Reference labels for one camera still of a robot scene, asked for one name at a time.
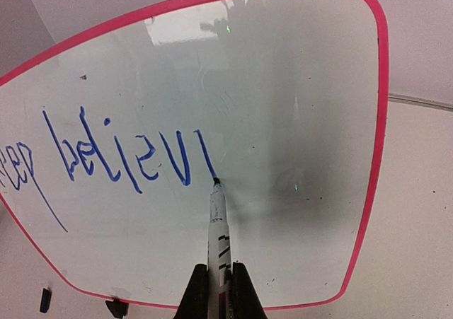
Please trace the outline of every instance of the pink whiteboard frame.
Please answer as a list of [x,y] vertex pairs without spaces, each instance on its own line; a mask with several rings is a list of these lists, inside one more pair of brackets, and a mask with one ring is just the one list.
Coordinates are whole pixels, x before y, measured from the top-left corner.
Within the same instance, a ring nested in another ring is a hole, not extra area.
[[[171,11],[175,11],[181,8],[187,8],[189,6],[194,6],[198,4],[209,3],[212,1],[219,1],[219,0],[169,0],[159,4],[155,4],[153,6],[148,6],[146,8],[142,8],[137,11],[133,11],[131,13],[127,13],[125,15],[119,16],[114,18],[110,21],[104,22],[96,27],[83,31],[78,35],[75,35],[68,40],[65,40],[58,45],[46,50],[45,52],[39,54],[38,56],[30,59],[29,61],[25,62],[24,64],[18,66],[14,70],[10,71],[7,75],[0,78],[0,87],[2,87],[5,83],[9,82],[10,80],[14,79],[15,77],[21,75],[22,73],[26,72],[27,70],[33,68],[34,66],[39,65],[40,63],[50,59],[51,57],[57,56],[58,54],[80,45],[83,42],[91,40],[92,38],[98,37],[105,33],[109,33],[112,30],[124,27],[126,25],[136,23],[142,21],[146,18],[151,18],[152,16],[161,15],[162,13],[168,13]],[[372,166],[371,171],[369,174],[369,183],[368,183],[368,191],[367,196],[365,198],[365,206],[362,213],[362,219],[359,226],[359,231],[357,233],[357,239],[355,241],[354,250],[351,255],[350,263],[348,266],[348,270],[346,272],[345,278],[343,280],[343,284],[341,286],[340,291],[336,296],[330,298],[325,301],[320,301],[317,303],[305,303],[300,305],[291,305],[291,306],[278,306],[278,307],[270,307],[265,308],[267,311],[272,310],[282,310],[282,309],[294,309],[294,308],[303,308],[309,306],[319,306],[326,303],[330,303],[331,301],[335,301],[339,299],[345,292],[348,287],[349,281],[352,276],[352,272],[354,270],[355,264],[357,263],[357,259],[359,257],[360,248],[362,247],[363,239],[365,237],[365,231],[367,230],[367,225],[369,221],[369,216],[372,210],[372,204],[374,200],[374,195],[376,192],[377,181],[379,177],[379,169],[381,167],[381,160],[382,160],[382,151],[384,149],[384,135],[385,135],[385,127],[386,127],[386,115],[387,115],[387,103],[389,97],[389,37],[388,37],[388,29],[387,29],[387,21],[384,15],[384,11],[380,6],[377,0],[364,0],[367,5],[372,10],[374,14],[374,18],[376,19],[377,24],[377,37],[378,37],[378,51],[379,51],[379,89],[378,89],[378,106],[377,106],[377,123],[376,123],[376,134],[374,138],[374,152],[372,157]],[[44,255],[35,241],[30,237],[27,233],[25,227],[19,222],[17,217],[12,212],[9,205],[6,203],[6,200],[3,198],[3,195],[0,194],[1,201],[5,204],[6,208],[8,209],[9,213],[13,217],[14,221],[18,224],[21,228],[22,232],[26,235],[28,240],[35,246],[36,250],[42,255],[42,257],[47,261],[47,263],[52,267],[52,269],[73,289],[77,291],[87,294],[89,296],[97,296],[99,298],[111,300],[111,296],[106,296],[102,294],[95,294],[89,291],[84,291],[83,289],[79,289],[71,284],[60,271],[52,264],[48,257]],[[155,303],[143,303],[139,301],[130,301],[127,299],[122,299],[124,302],[135,304],[135,305],[143,305],[143,306],[151,306],[157,308],[169,308],[169,309],[177,309],[177,306],[165,306],[159,305]]]

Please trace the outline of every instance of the blue mark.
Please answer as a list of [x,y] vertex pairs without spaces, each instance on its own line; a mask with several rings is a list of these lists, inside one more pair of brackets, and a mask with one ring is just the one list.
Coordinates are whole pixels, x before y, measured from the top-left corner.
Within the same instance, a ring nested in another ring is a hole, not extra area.
[[149,151],[148,153],[144,154],[143,156],[138,156],[136,155],[135,158],[137,159],[137,162],[139,164],[139,167],[140,167],[140,171],[142,172],[142,175],[149,181],[153,181],[155,179],[157,179],[159,177],[159,173],[156,173],[154,175],[148,175],[145,171],[144,171],[144,168],[143,168],[143,165],[142,165],[142,161],[145,161],[145,160],[148,160],[150,159],[154,153],[156,152],[156,149],[154,148],[154,146],[151,144],[151,142],[149,142],[148,138],[144,135],[136,135],[135,136],[136,138],[139,138],[139,139],[143,139],[146,143],[147,143],[147,146],[149,148]]
[[90,127],[88,126],[88,123],[85,120],[85,108],[80,106],[80,120],[82,122],[82,125],[84,126],[86,135],[88,136],[88,139],[90,140],[90,143],[95,151],[96,154],[98,154],[99,160],[101,160],[101,163],[104,165],[105,171],[107,172],[108,177],[113,181],[117,182],[120,177],[121,177],[121,171],[118,170],[116,175],[112,174],[112,170],[110,169],[109,165],[107,164],[107,161],[104,159],[104,156],[101,153],[101,150],[99,149],[96,141],[94,141],[94,137],[91,133]]
[[[1,170],[0,170],[0,174],[2,174],[3,176],[6,176],[5,173],[3,173]],[[0,179],[0,185],[2,185],[3,187],[6,188],[5,184],[3,183],[3,181],[1,181],[1,179]]]
[[75,166],[77,166],[77,164],[79,163],[79,160],[78,160],[78,158],[76,157],[76,155],[75,155],[75,153],[74,153],[74,150],[72,149],[72,147],[71,147],[71,145],[69,144],[69,142],[66,141],[66,140],[64,140],[63,143],[66,144],[66,145],[69,147],[69,150],[71,151],[71,154],[72,154],[73,157],[75,158],[74,161],[73,161],[73,163],[71,163],[71,166],[69,166],[68,160],[66,159],[66,156],[64,155],[63,149],[62,149],[62,147],[61,147],[60,144],[59,144],[57,135],[55,134],[55,131],[54,131],[53,127],[52,127],[52,124],[51,124],[50,121],[49,121],[49,118],[47,117],[47,113],[45,112],[45,110],[42,111],[42,114],[44,115],[45,121],[46,121],[46,123],[47,123],[47,126],[49,127],[50,134],[52,135],[52,138],[54,139],[55,145],[56,145],[57,148],[58,148],[58,152],[59,152],[60,156],[61,156],[62,159],[63,159],[64,166],[66,167],[66,171],[68,172],[69,178],[70,178],[72,181],[74,181],[74,168],[75,168]]
[[184,163],[184,173],[185,177],[179,170],[178,165],[176,165],[175,159],[173,158],[173,154],[171,153],[170,146],[168,145],[167,141],[165,140],[165,137],[162,135],[161,132],[159,132],[161,135],[162,142],[164,143],[165,149],[167,150],[168,158],[170,159],[171,165],[175,169],[176,174],[178,175],[179,179],[185,186],[190,185],[190,167],[189,167],[189,161],[187,159],[187,155],[185,154],[185,148],[184,148],[184,142],[183,142],[183,137],[181,136],[181,132],[178,130],[176,131],[176,137],[178,138],[178,144],[179,144],[179,149],[181,152],[181,156],[183,158],[183,163]]
[[[89,151],[84,151],[82,149],[82,146],[89,147],[90,150]],[[85,168],[86,173],[88,175],[93,175],[93,172],[94,172],[94,163],[93,163],[93,161],[90,161],[90,166],[89,167],[86,165],[86,156],[92,156],[92,155],[95,154],[93,145],[91,143],[89,143],[89,142],[79,141],[79,142],[77,142],[77,153],[80,156],[80,160],[82,162],[82,166]]]
[[[41,194],[41,197],[44,200],[45,204],[47,205],[47,208],[50,210],[50,212],[52,213],[52,215],[55,218],[55,220],[57,220],[58,224],[67,233],[68,230],[66,229],[66,227],[64,227],[62,222],[58,219],[58,216],[55,214],[54,210],[52,209],[52,207],[50,206],[49,202],[47,201],[47,198],[44,196],[44,193],[42,192],[41,187],[38,185],[38,182],[36,181],[35,171],[33,169],[33,158],[32,158],[31,149],[28,148],[28,146],[26,144],[23,144],[22,142],[17,142],[16,146],[17,146],[17,149],[19,150],[19,153],[22,156],[22,159],[23,159],[23,162],[24,162],[25,166],[27,167],[27,171],[30,174],[31,180],[33,180],[33,182],[35,183],[36,189],[38,189],[38,192]],[[28,152],[28,162],[27,162],[27,159],[25,158],[25,156],[23,155],[22,149],[25,149]]]
[[199,129],[195,130],[194,133],[197,133],[198,139],[200,140],[201,149],[203,150],[203,155],[205,156],[207,167],[209,168],[212,177],[216,178],[217,174],[215,173],[214,167],[212,166],[210,155],[207,152],[205,140],[203,139],[203,135],[201,135],[201,131]]
[[134,175],[132,174],[132,172],[131,172],[131,170],[130,170],[130,168],[129,168],[129,164],[127,163],[125,154],[124,154],[124,152],[122,151],[121,144],[120,144],[120,142],[118,141],[118,138],[116,137],[116,135],[115,135],[113,138],[114,138],[114,140],[115,140],[116,147],[118,148],[118,151],[120,152],[122,164],[125,166],[126,173],[129,175],[129,178],[130,178],[130,180],[132,181],[132,184],[134,185],[135,190],[136,190],[137,193],[139,193],[139,194],[143,193],[143,192],[140,190],[139,184],[137,183],[137,180],[135,180],[135,177],[134,177]]
[[20,181],[18,180],[18,184],[17,185],[14,185],[14,181],[13,179],[11,179],[11,176],[9,175],[8,171],[6,170],[6,167],[5,167],[5,163],[6,163],[6,158],[5,158],[5,155],[3,154],[3,151],[0,149],[0,154],[1,154],[1,158],[0,158],[0,166],[3,168],[3,170],[5,171],[5,173],[1,173],[3,176],[6,176],[8,177],[8,180],[9,182],[13,185],[14,189],[15,190],[20,190],[21,188],[21,185],[20,185]]
[[71,152],[71,155],[72,155],[72,158],[74,159],[74,161],[71,162],[71,165],[69,167],[69,172],[71,173],[71,175],[74,173],[74,170],[76,169],[76,166],[79,164],[79,157],[77,157],[76,153],[74,152],[71,144],[68,142],[68,140],[66,139],[63,139],[62,141],[63,144],[66,144],[66,146],[68,147],[69,151]]
[[[13,164],[13,168],[17,174],[17,186],[15,186],[14,184],[13,184],[13,186],[16,190],[20,190],[21,181],[23,183],[27,183],[27,181],[28,181],[27,173],[25,171],[23,171],[23,178],[21,177],[21,174],[19,173],[19,171],[17,169],[17,167],[19,167],[21,165],[21,161],[19,160],[19,157],[17,156],[16,151],[14,150],[14,148],[12,146],[6,146],[5,148],[6,148],[6,153],[8,154],[9,160]],[[15,160],[11,157],[11,152],[13,152],[14,156],[16,157]]]

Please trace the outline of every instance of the black object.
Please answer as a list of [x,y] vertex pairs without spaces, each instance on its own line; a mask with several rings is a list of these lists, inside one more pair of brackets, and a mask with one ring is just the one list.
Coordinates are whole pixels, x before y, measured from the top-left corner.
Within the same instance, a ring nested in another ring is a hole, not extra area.
[[198,264],[193,270],[174,319],[206,319],[209,290],[207,266]]
[[233,263],[230,297],[234,319],[267,319],[250,275],[242,262]]
[[121,300],[114,298],[113,301],[106,300],[105,304],[113,317],[122,319],[127,315],[128,303],[123,303]]
[[50,307],[50,298],[52,298],[52,291],[50,289],[42,289],[40,312],[47,313]]
[[[207,319],[208,297],[207,267],[198,264],[174,319]],[[233,263],[230,297],[234,319],[267,319],[246,266],[241,262]]]

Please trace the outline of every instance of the marker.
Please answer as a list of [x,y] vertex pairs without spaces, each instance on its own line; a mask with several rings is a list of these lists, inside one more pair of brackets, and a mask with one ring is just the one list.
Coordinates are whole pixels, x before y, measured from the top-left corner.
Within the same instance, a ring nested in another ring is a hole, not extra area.
[[229,301],[231,282],[231,251],[227,208],[222,184],[214,178],[210,199],[210,225],[207,240],[207,272],[210,296],[207,306],[209,319],[232,318]]

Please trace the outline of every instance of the white writing surface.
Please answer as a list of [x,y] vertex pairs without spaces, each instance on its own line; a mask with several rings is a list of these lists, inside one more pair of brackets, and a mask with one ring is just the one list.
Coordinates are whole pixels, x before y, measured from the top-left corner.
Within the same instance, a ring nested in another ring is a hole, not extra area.
[[262,304],[325,301],[357,238],[378,80],[363,0],[155,16],[0,88],[1,194],[75,287],[177,306],[207,259],[217,176]]

